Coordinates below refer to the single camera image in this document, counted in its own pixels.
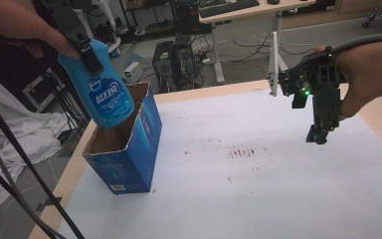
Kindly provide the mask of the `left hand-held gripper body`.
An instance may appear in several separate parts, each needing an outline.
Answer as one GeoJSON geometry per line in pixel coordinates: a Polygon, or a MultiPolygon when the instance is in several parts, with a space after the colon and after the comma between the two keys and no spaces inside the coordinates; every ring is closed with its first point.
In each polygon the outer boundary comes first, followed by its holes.
{"type": "Polygon", "coordinates": [[[68,0],[33,0],[37,11],[76,47],[87,47],[90,37],[68,0]]]}

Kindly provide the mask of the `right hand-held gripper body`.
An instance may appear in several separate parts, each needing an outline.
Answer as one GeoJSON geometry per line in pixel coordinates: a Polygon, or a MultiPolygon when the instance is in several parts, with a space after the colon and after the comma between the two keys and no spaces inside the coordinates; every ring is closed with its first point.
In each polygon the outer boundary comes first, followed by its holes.
{"type": "Polygon", "coordinates": [[[271,95],[276,96],[281,88],[285,96],[293,96],[293,109],[303,109],[312,96],[313,129],[334,130],[339,126],[340,90],[331,51],[305,57],[289,69],[279,54],[279,34],[271,32],[271,39],[268,70],[271,95]]]}

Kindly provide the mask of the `blue detergent bottle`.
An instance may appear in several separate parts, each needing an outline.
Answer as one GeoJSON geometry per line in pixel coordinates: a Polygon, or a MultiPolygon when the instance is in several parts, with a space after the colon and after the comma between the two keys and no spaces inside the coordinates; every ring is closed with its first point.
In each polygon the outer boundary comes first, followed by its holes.
{"type": "Polygon", "coordinates": [[[99,127],[114,127],[132,114],[134,102],[110,62],[107,45],[91,39],[88,53],[93,53],[94,64],[98,61],[101,65],[97,72],[91,73],[83,59],[72,59],[60,54],[58,61],[95,123],[99,127]]]}

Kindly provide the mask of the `blue cardboard box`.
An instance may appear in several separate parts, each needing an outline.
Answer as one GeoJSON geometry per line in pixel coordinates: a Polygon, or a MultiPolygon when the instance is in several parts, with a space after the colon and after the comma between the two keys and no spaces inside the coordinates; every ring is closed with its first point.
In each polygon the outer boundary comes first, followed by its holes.
{"type": "Polygon", "coordinates": [[[113,194],[149,192],[162,121],[149,83],[128,86],[134,111],[112,128],[96,127],[83,157],[113,194]]]}

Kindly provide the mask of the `person's right hand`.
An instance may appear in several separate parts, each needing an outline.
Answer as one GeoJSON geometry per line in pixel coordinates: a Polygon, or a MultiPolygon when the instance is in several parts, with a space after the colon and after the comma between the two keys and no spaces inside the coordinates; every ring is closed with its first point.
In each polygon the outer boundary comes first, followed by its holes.
{"type": "Polygon", "coordinates": [[[368,103],[382,97],[382,42],[342,51],[334,57],[334,63],[348,83],[340,120],[352,118],[368,103]]]}

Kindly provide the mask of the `person's left hand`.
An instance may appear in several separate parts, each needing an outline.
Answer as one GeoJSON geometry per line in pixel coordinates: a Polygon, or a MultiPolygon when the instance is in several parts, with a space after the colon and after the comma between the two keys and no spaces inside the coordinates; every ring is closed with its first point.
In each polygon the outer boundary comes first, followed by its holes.
{"type": "Polygon", "coordinates": [[[80,56],[65,36],[37,14],[31,0],[0,0],[0,37],[25,47],[36,58],[43,56],[40,41],[67,57],[80,56]]]}

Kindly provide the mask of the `small white device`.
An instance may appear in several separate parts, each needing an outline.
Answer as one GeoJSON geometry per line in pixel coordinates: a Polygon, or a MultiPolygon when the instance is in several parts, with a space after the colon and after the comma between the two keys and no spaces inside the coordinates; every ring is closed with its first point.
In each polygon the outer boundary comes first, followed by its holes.
{"type": "Polygon", "coordinates": [[[133,62],[124,70],[124,74],[129,83],[136,83],[143,76],[143,70],[139,62],[133,62]]]}

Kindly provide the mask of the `black computer tower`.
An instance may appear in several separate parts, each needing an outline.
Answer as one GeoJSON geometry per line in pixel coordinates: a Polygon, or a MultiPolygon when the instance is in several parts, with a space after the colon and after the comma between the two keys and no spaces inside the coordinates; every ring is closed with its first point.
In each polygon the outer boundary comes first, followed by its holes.
{"type": "Polygon", "coordinates": [[[152,66],[158,80],[159,92],[175,92],[177,87],[172,41],[159,42],[156,45],[152,66]]]}
{"type": "Polygon", "coordinates": [[[199,84],[195,82],[197,78],[197,68],[192,50],[191,37],[189,35],[177,36],[174,42],[174,50],[179,67],[179,89],[191,90],[199,87],[199,84]]]}

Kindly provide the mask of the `white table mat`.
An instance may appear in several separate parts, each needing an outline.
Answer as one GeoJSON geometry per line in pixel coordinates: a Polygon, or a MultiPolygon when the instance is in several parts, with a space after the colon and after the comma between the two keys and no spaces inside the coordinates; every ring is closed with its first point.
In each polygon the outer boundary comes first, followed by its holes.
{"type": "Polygon", "coordinates": [[[382,239],[382,142],[362,119],[318,145],[311,109],[262,90],[158,110],[148,192],[84,171],[68,211],[86,239],[382,239]]]}

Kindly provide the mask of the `white cloth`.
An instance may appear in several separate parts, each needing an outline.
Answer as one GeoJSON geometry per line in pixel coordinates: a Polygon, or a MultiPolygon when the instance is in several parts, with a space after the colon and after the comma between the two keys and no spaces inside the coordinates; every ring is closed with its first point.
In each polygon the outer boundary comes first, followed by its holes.
{"type": "MultiPolygon", "coordinates": [[[[0,84],[0,115],[33,164],[55,156],[61,149],[59,136],[75,126],[65,113],[33,113],[0,84]]],[[[0,128],[0,157],[14,181],[26,163],[0,128]]],[[[10,194],[0,185],[0,205],[10,194]]]]}

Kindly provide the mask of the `desk with white legs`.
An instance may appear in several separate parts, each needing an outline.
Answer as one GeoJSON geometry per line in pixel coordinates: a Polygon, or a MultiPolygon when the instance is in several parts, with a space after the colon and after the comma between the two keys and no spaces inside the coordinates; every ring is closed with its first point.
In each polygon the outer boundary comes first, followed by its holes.
{"type": "Polygon", "coordinates": [[[224,6],[237,6],[241,2],[250,2],[252,6],[215,15],[209,14],[210,8],[204,8],[199,11],[199,22],[211,25],[214,69],[218,85],[225,83],[218,48],[218,43],[221,39],[230,40],[237,36],[272,33],[274,38],[273,44],[278,46],[281,36],[283,11],[307,7],[315,3],[315,0],[278,1],[278,4],[271,4],[268,0],[236,0],[235,2],[227,2],[224,6]]]}

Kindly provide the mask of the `black keyboard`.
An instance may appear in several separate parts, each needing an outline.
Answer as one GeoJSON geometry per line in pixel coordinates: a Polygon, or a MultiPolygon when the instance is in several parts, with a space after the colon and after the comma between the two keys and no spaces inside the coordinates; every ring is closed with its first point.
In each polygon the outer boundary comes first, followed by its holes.
{"type": "Polygon", "coordinates": [[[226,14],[242,9],[259,6],[258,0],[236,0],[235,2],[227,2],[224,4],[214,5],[210,7],[200,8],[199,14],[201,18],[212,17],[220,14],[226,14]]]}

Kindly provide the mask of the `metal frame stand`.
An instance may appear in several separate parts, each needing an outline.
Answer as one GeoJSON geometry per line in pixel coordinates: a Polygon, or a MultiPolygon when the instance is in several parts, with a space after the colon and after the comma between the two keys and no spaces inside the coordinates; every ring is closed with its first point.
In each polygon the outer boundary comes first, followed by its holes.
{"type": "Polygon", "coordinates": [[[48,68],[36,80],[28,84],[22,93],[32,105],[31,111],[40,113],[55,98],[56,93],[60,93],[65,85],[57,75],[48,68]]]}

